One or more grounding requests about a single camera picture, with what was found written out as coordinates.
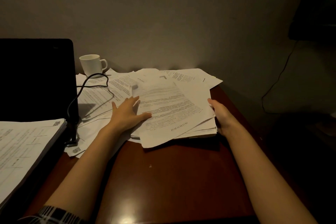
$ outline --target mug handle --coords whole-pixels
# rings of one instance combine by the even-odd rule
[[[102,68],[102,70],[101,70],[103,72],[105,69],[107,69],[107,61],[106,61],[106,59],[101,59],[100,62],[102,62],[102,61],[105,62],[105,67]]]

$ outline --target hand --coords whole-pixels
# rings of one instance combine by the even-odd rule
[[[208,103],[212,106],[215,111],[216,118],[220,123],[220,127],[218,128],[218,132],[225,136],[226,130],[234,123],[238,121],[236,118],[230,113],[230,111],[221,103],[211,98],[208,98]]]
[[[128,130],[139,122],[148,119],[152,116],[151,113],[145,112],[140,115],[136,115],[133,111],[133,105],[139,100],[139,96],[129,99],[126,98],[125,101],[117,108],[115,102],[112,102],[112,117],[109,124],[113,124],[116,129],[121,133]]]

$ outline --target desk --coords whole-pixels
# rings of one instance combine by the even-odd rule
[[[210,92],[257,140],[223,90],[216,86]],[[62,155],[25,216],[40,209],[76,161]],[[217,135],[172,140],[155,150],[127,141],[111,168],[97,223],[170,223],[253,215],[227,141]]]

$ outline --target power cord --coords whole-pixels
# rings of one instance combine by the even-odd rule
[[[296,44],[297,44],[298,42],[299,42],[299,40],[297,40],[297,41],[295,42],[295,44],[294,44],[294,46],[293,46],[293,48],[292,48],[292,51],[291,51],[290,54],[288,55],[288,58],[287,58],[286,63],[285,63],[285,66],[283,67],[281,73],[279,74],[279,77],[278,77],[277,81],[276,81],[275,83],[273,83],[273,85],[270,87],[270,89],[267,90],[267,92],[261,97],[261,105],[262,105],[262,109],[263,109],[264,112],[267,113],[267,114],[282,114],[282,113],[276,113],[276,112],[267,112],[267,111],[265,110],[265,108],[264,108],[264,97],[267,96],[267,94],[271,91],[271,89],[274,87],[274,85],[279,81],[280,76],[281,76],[281,74],[284,72],[284,70],[286,69],[287,64],[288,64],[288,61],[289,61],[289,58],[291,57],[292,53],[294,52],[295,47],[296,47]]]
[[[105,76],[107,78],[106,85],[85,86],[85,84],[88,81],[88,79],[90,79],[91,77],[93,77],[95,75],[103,75],[103,76]],[[108,88],[109,87],[108,86],[108,82],[109,82],[109,78],[107,77],[107,75],[105,75],[103,73],[95,73],[95,74],[91,74],[90,76],[88,76],[86,78],[86,80],[83,82],[82,86],[77,86],[77,87],[81,87],[81,89],[78,92],[77,96],[71,101],[71,103],[69,104],[68,109],[66,111],[66,113],[68,115],[68,128],[70,129],[72,136],[71,136],[70,141],[65,142],[65,147],[77,146],[77,144],[78,144],[76,124],[73,124],[73,122],[70,121],[70,113],[69,113],[70,106],[79,97],[79,95],[82,93],[82,91],[83,91],[84,88],[95,88],[95,87]]]

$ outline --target qr code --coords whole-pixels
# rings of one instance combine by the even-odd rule
[[[76,149],[72,150],[73,153],[78,153],[79,151],[81,151],[81,148],[77,147]]]

